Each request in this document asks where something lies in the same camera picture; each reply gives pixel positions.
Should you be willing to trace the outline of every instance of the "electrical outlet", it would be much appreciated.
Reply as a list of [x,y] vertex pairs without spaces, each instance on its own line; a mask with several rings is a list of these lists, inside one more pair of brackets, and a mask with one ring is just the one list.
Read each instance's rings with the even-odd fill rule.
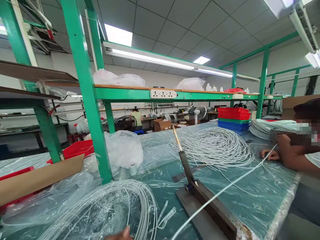
[[156,89],[152,89],[150,90],[150,97],[151,98],[176,98],[177,97],[177,93],[175,91],[171,91],[171,90],[156,90]]
[[243,94],[233,94],[232,99],[243,99]]

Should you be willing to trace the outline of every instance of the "green plastic crate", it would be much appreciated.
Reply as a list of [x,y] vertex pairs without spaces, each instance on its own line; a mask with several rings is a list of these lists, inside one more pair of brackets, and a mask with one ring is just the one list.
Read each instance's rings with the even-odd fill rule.
[[237,119],[228,119],[228,118],[218,118],[218,120],[221,120],[223,122],[233,122],[233,123],[239,123],[239,124],[250,122],[250,120],[237,120]]

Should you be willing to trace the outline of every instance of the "electric fan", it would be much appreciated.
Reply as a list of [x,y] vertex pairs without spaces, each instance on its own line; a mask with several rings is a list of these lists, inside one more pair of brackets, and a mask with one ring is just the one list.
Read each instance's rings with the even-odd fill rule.
[[134,132],[137,126],[137,120],[134,116],[122,116],[114,122],[114,126],[116,128],[116,131],[127,130],[130,132]]
[[200,105],[194,110],[194,124],[198,124],[198,119],[202,119],[207,114],[207,108],[203,105]]

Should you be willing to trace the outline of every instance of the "person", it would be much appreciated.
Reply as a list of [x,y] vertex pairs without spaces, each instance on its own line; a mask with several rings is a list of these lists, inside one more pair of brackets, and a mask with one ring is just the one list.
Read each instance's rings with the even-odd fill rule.
[[[320,98],[312,99],[306,103],[295,106],[297,133],[307,134],[312,144],[304,146],[291,146],[290,138],[279,134],[279,151],[272,151],[267,160],[281,160],[286,167],[305,172],[320,173]],[[270,149],[264,149],[260,156],[264,158]]]
[[127,226],[123,231],[116,235],[105,237],[103,240],[133,240],[130,236],[130,226]]
[[134,109],[132,109],[132,113],[130,115],[134,116],[137,121],[136,131],[141,130],[143,118],[141,116],[141,113],[139,113],[137,107],[134,107]]

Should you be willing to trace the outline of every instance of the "hand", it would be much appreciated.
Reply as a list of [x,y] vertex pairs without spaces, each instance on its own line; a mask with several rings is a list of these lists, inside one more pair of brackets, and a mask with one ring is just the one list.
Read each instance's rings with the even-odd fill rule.
[[130,237],[130,226],[127,226],[122,232],[116,235],[105,237],[104,240],[133,240],[133,238]]
[[291,139],[285,134],[278,134],[277,139],[278,139],[278,142],[291,143]]
[[[265,158],[266,155],[271,151],[271,149],[265,149],[265,150],[262,150],[259,154],[260,154],[260,157],[261,158]],[[272,151],[267,160],[279,160],[280,159],[280,156],[279,154],[276,152],[276,151]]]

